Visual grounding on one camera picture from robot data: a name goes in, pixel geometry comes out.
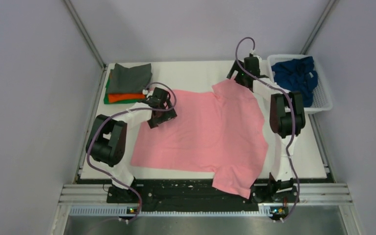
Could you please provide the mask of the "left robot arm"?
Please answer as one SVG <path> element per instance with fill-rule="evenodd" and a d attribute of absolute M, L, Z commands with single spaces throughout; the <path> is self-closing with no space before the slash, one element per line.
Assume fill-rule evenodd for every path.
<path fill-rule="evenodd" d="M 170 87 L 156 82 L 153 90 L 143 90 L 145 98 L 124 111 L 97 115 L 86 144 L 88 166 L 107 175 L 113 186 L 119 188 L 118 195 L 125 202 L 137 197 L 132 186 L 134 176 L 122 163 L 126 152 L 127 132 L 143 123 L 153 129 L 177 117 L 177 97 Z"/>

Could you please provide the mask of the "pink t shirt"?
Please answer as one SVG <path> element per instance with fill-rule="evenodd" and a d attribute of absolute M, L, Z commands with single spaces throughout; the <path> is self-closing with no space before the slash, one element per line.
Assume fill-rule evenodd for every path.
<path fill-rule="evenodd" d="M 176 118 L 143 123 L 131 165 L 214 173 L 212 186 L 249 198 L 268 151 L 264 115 L 252 91 L 232 80 L 211 92 L 176 90 Z"/>

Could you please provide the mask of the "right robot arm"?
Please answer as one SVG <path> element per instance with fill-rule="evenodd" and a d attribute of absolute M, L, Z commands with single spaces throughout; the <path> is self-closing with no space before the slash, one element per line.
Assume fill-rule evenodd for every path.
<path fill-rule="evenodd" d="M 269 102 L 269 125 L 274 133 L 274 163 L 265 188 L 252 190 L 254 202 L 291 203 L 299 197 L 299 178 L 292 162 L 294 146 L 306 118 L 300 92 L 281 88 L 261 74 L 260 60 L 249 55 L 236 59 L 227 75 Z"/>

